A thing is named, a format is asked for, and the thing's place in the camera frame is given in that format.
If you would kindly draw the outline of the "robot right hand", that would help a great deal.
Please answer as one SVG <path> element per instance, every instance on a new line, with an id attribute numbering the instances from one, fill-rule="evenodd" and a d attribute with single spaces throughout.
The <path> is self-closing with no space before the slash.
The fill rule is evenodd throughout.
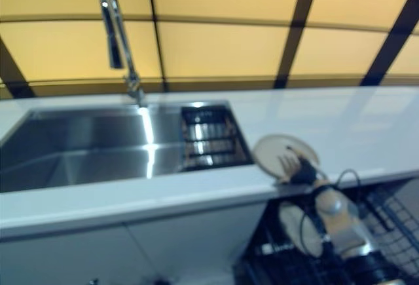
<path id="1" fill-rule="evenodd" d="M 286 147 L 285 152 L 277 158 L 283 170 L 283 175 L 280 176 L 281 183 L 313 185 L 317 180 L 316 169 L 301 151 Z"/>

